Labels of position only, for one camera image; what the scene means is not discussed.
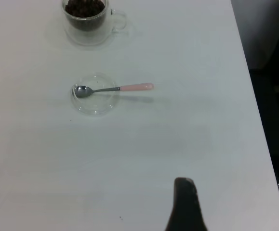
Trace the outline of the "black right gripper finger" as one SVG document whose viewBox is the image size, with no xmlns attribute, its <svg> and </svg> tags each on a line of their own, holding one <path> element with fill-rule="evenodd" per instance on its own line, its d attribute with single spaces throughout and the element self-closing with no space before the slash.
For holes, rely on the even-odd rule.
<svg viewBox="0 0 279 231">
<path fill-rule="evenodd" d="M 174 181 L 173 208 L 167 231 L 206 231 L 195 183 L 190 178 Z"/>
</svg>

